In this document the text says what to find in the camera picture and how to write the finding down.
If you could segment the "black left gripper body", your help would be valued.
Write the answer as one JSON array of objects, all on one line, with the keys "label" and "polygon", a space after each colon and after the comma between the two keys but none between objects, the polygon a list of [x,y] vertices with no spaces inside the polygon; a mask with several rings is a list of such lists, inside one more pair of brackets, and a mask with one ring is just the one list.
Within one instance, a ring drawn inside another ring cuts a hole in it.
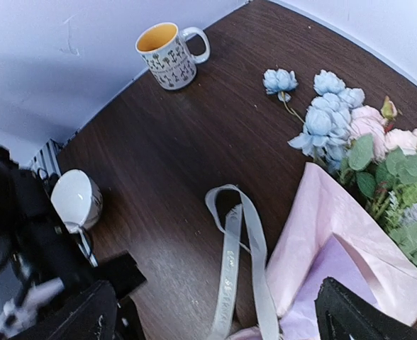
[{"label": "black left gripper body", "polygon": [[116,325],[113,339],[145,340],[138,309],[130,297],[131,293],[146,282],[135,259],[125,251],[100,262],[96,272],[100,279],[110,282],[116,294]]}]

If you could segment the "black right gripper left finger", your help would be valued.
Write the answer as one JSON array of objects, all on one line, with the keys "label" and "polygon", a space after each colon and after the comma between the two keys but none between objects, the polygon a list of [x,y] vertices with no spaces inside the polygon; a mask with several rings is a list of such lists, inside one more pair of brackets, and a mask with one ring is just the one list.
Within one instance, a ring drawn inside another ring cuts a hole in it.
[{"label": "black right gripper left finger", "polygon": [[117,300],[112,285],[99,280],[68,300],[53,316],[20,333],[21,339],[112,339]]}]

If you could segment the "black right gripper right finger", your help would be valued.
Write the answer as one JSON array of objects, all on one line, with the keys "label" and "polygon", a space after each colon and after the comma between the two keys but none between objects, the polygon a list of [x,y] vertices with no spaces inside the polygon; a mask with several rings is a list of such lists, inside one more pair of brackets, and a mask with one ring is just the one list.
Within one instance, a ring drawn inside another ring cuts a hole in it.
[{"label": "black right gripper right finger", "polygon": [[323,280],[315,307],[322,340],[417,340],[417,329],[380,312],[332,277]]}]

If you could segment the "purple tissue paper sheet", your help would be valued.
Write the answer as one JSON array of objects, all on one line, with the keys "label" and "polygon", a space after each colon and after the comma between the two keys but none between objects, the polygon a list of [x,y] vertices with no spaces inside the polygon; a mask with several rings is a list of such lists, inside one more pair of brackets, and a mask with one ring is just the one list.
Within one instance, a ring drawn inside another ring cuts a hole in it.
[{"label": "purple tissue paper sheet", "polygon": [[266,269],[281,339],[321,339],[315,300],[327,277],[414,328],[417,267],[384,226],[321,167],[308,163]]}]

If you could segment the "cream ribbon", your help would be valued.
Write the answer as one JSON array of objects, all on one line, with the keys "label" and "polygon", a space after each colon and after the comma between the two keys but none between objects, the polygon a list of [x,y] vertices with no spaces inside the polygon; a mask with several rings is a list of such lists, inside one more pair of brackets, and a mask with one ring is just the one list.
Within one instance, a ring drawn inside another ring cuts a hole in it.
[{"label": "cream ribbon", "polygon": [[[276,307],[266,279],[267,244],[260,215],[252,200],[237,186],[209,190],[205,204],[223,234],[218,295],[207,339],[281,339]],[[232,332],[240,280],[250,274],[256,325]]]}]

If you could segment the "pink flower bunch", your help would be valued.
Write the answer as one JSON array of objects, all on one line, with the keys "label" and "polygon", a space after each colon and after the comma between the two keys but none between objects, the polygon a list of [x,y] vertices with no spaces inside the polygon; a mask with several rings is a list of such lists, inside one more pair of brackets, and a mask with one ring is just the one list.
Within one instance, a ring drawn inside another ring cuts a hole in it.
[{"label": "pink flower bunch", "polygon": [[390,98],[379,110],[354,109],[340,163],[339,182],[357,188],[377,221],[396,219],[417,203],[417,128],[395,128],[398,113]]}]

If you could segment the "blue flower bunch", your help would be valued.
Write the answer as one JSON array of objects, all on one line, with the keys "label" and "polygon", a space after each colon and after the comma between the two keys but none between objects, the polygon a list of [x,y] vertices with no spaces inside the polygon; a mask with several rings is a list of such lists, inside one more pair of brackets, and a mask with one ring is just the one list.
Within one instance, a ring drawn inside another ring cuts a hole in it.
[{"label": "blue flower bunch", "polygon": [[286,111],[303,123],[302,131],[288,141],[289,146],[324,165],[330,173],[339,171],[351,136],[352,112],[362,107],[364,91],[349,88],[335,73],[321,70],[313,79],[316,97],[301,116],[288,105],[290,92],[299,85],[293,71],[268,69],[262,84],[267,95],[276,96]]}]

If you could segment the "white purple flower bunch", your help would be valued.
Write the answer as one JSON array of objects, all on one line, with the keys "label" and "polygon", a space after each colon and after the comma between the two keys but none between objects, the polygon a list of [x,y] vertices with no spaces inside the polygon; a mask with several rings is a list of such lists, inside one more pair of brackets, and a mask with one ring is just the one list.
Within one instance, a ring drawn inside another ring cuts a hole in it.
[{"label": "white purple flower bunch", "polygon": [[391,192],[389,207],[384,213],[384,230],[417,267],[417,198],[405,202]]}]

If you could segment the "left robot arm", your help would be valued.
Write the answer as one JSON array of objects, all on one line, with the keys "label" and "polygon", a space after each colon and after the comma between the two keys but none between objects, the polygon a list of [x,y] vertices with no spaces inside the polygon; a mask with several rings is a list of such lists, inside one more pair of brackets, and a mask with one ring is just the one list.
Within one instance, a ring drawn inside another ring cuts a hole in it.
[{"label": "left robot arm", "polygon": [[144,339],[127,252],[93,266],[42,180],[0,146],[0,339]]}]

